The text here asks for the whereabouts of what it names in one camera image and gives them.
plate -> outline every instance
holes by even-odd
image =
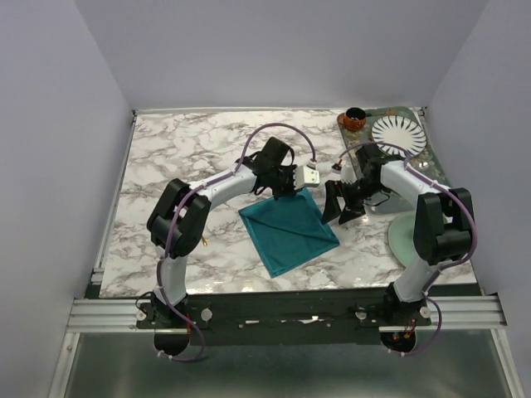
[[[415,229],[415,212],[402,214],[389,226],[387,236],[389,247],[397,260],[404,267],[410,265],[416,258],[413,230]]]
[[[417,123],[402,116],[384,116],[374,122],[373,141],[375,143],[392,143],[409,151],[412,156],[418,155],[426,147],[426,135]],[[378,147],[388,155],[406,154],[396,148],[387,145]]]

wall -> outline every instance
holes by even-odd
[[[531,2],[491,0],[429,106],[452,183],[470,189],[480,228],[474,268],[498,292],[531,395]]]
[[[71,0],[0,2],[1,396],[44,397],[132,115]]]
[[[76,0],[136,109],[423,105],[486,0]]]

marble table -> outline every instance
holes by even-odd
[[[339,176],[330,166],[344,149],[336,124],[341,109],[221,112],[214,114],[143,114],[138,117],[119,204],[104,258],[100,296],[131,297],[155,285],[155,248],[146,221],[166,184],[173,178],[195,181],[230,167],[246,137],[270,122],[303,129],[317,150],[322,181]],[[295,162],[309,160],[308,144],[291,130],[259,133],[250,152],[274,135],[287,142]],[[322,209],[324,185],[310,189]],[[269,197],[243,195],[209,215],[204,231],[208,245],[188,257],[187,288],[192,294],[266,292],[276,290],[382,287],[403,271],[387,243],[387,229],[397,214],[369,214],[331,227],[341,245],[317,259],[271,279],[256,253],[238,210]],[[449,269],[438,284],[475,283],[470,264]]]

brown mug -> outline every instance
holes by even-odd
[[[365,125],[367,115],[361,108],[348,108],[338,117],[338,122],[350,131],[359,131]]]

gray floor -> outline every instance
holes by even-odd
[[[429,337],[424,332],[421,341]],[[148,334],[82,338],[67,396],[510,396],[489,331],[443,332],[427,352],[399,358],[353,344],[210,347],[193,364],[157,358]]]

